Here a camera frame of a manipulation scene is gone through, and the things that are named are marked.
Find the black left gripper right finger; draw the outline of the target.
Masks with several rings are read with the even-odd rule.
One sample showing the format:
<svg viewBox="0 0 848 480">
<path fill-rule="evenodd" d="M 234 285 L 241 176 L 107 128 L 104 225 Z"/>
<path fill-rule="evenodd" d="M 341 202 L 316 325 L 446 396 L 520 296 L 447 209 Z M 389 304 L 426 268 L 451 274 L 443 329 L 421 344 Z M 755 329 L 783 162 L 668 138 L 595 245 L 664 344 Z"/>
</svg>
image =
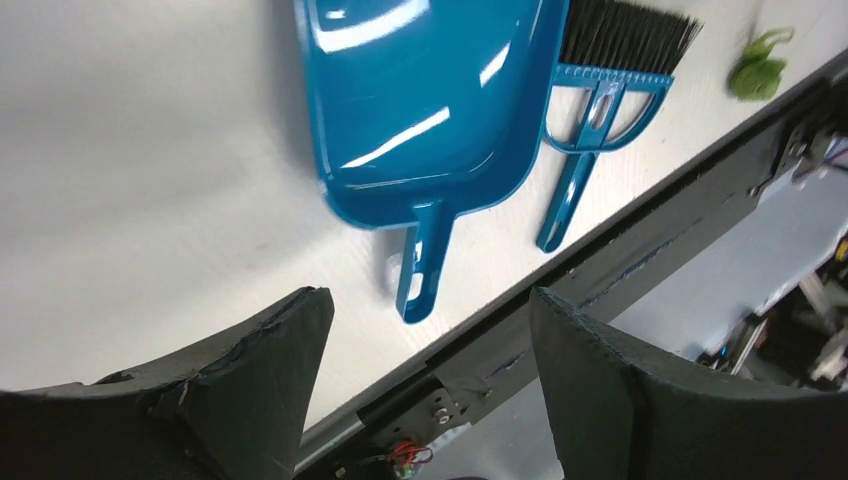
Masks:
<svg viewBox="0 0 848 480">
<path fill-rule="evenodd" d="M 593 319 L 545 288 L 533 354 L 568 479 L 843 479 L 847 396 L 740 378 Z"/>
</svg>

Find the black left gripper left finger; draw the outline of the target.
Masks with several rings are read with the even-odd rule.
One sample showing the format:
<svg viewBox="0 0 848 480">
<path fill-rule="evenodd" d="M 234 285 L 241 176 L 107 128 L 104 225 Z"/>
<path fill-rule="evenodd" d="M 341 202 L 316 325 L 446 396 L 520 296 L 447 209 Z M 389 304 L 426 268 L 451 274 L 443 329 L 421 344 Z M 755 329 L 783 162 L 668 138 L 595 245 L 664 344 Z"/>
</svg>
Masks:
<svg viewBox="0 0 848 480">
<path fill-rule="evenodd" d="M 304 287 L 156 360 L 1 395 L 5 479 L 290 479 L 334 316 Z"/>
</svg>

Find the blue plastic dustpan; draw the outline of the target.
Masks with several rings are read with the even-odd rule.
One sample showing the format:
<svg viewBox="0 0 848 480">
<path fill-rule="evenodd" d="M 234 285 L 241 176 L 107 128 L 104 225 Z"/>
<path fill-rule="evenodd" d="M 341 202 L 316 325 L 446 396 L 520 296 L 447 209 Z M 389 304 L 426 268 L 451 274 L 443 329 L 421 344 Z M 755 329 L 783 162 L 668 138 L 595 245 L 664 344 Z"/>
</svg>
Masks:
<svg viewBox="0 0 848 480">
<path fill-rule="evenodd" d="M 565 1 L 298 1 L 313 155 L 348 224 L 406 232 L 395 306 L 434 309 L 453 225 L 532 170 Z"/>
</svg>

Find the blue hand brush black bristles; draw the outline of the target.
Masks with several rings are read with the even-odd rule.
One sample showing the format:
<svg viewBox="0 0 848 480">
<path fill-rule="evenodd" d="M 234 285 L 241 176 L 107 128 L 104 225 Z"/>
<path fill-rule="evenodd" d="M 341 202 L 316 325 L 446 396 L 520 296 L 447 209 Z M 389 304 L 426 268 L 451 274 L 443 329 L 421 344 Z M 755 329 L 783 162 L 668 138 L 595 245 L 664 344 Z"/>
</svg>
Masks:
<svg viewBox="0 0 848 480">
<path fill-rule="evenodd" d="M 695 17 L 631 2 L 570 2 L 552 84 L 584 90 L 588 100 L 571 141 L 544 134 L 566 160 L 536 238 L 540 250 L 561 245 L 599 155 L 632 143 L 659 113 L 702 28 Z"/>
</svg>

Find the green paper scrap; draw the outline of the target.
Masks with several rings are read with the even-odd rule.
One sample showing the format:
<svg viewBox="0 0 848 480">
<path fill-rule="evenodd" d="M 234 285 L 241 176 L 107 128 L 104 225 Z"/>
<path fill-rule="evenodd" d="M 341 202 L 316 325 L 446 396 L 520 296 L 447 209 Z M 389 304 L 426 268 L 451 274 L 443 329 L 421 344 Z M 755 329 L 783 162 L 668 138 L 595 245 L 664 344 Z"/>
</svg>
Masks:
<svg viewBox="0 0 848 480">
<path fill-rule="evenodd" d="M 788 62 L 771 54 L 778 45 L 789 43 L 794 34 L 793 27 L 772 29 L 747 45 L 729 75 L 730 94 L 740 101 L 772 99 Z"/>
</svg>

